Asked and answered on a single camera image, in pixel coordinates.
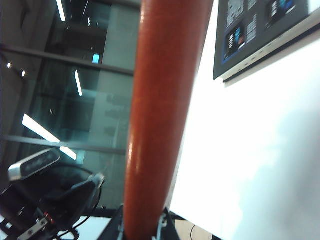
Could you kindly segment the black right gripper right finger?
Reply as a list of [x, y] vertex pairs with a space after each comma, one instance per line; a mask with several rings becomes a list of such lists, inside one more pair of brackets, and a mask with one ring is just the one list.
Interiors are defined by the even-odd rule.
[[159, 218], [157, 230], [155, 235], [151, 237], [152, 240], [179, 240], [179, 234], [175, 227], [175, 220], [177, 215], [171, 213], [167, 208], [163, 210]]

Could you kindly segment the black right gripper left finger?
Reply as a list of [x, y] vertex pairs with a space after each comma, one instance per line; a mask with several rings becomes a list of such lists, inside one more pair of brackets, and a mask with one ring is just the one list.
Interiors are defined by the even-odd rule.
[[124, 216], [123, 208], [121, 205], [118, 210], [115, 211], [111, 220], [101, 232], [99, 239], [100, 240], [125, 240], [125, 230], [124, 230]]

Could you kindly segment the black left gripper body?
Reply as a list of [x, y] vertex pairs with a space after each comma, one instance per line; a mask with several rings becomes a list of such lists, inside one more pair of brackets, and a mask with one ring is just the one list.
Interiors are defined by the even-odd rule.
[[24, 174], [8, 172], [10, 185], [0, 194], [0, 232], [6, 240], [79, 238], [77, 221], [97, 208], [105, 177], [68, 164]]

